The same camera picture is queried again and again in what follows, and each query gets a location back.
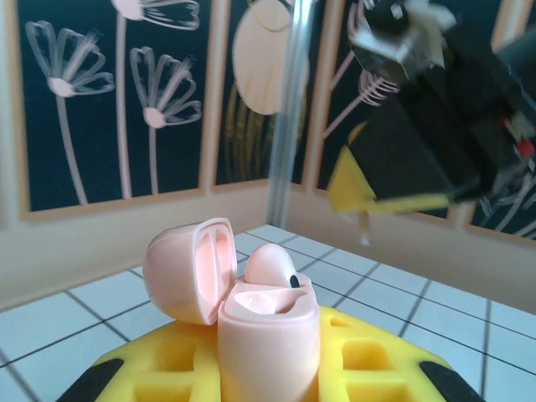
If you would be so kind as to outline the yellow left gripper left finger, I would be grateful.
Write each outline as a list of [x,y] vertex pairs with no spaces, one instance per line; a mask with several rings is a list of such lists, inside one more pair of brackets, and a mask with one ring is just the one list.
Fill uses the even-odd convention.
[[60,401],[221,401],[217,326],[170,322],[102,355]]

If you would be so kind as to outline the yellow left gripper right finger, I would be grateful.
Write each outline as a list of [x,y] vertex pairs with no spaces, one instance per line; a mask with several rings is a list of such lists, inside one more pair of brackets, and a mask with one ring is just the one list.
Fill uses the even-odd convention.
[[321,308],[319,401],[482,401],[444,359],[380,327]]

